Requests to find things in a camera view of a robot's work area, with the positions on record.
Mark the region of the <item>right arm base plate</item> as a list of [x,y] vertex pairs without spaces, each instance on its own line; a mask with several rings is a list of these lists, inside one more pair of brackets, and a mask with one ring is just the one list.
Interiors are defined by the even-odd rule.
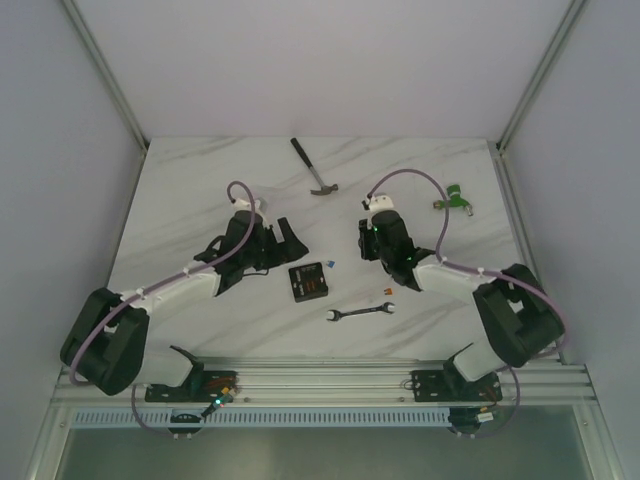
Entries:
[[496,373],[467,381],[459,373],[445,370],[414,370],[409,386],[419,403],[497,403],[503,399]]

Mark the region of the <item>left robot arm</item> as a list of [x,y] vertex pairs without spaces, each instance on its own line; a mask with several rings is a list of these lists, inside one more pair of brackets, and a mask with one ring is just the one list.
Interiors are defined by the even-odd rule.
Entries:
[[198,399],[205,381],[198,358],[177,345],[158,347],[153,328],[239,283],[247,270],[267,271],[306,256],[309,249],[286,218],[275,225],[238,211],[224,234],[156,289],[89,294],[67,335],[60,359],[77,383],[113,396],[131,385],[167,386],[182,402]]

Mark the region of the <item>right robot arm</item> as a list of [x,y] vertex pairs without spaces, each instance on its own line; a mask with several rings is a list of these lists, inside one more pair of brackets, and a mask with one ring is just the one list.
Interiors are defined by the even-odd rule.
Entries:
[[515,263],[490,274],[452,268],[438,260],[435,251],[414,245],[395,210],[361,219],[358,230],[361,258],[380,262],[396,284],[443,294],[477,309],[484,336],[444,364],[443,387],[451,397],[468,397],[483,377],[521,367],[564,337],[564,322],[528,267]]

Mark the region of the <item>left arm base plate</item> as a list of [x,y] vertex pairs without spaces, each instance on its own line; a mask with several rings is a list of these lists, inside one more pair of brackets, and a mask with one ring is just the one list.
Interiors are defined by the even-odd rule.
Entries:
[[191,373],[177,387],[152,384],[146,389],[144,400],[149,403],[210,403],[223,395],[222,390],[233,390],[238,373],[233,370],[204,370]]

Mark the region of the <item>black fuse box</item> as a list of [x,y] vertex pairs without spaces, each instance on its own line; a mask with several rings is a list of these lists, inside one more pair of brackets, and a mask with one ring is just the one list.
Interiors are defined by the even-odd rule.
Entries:
[[288,274],[296,303],[323,298],[329,294],[321,262],[292,267]]

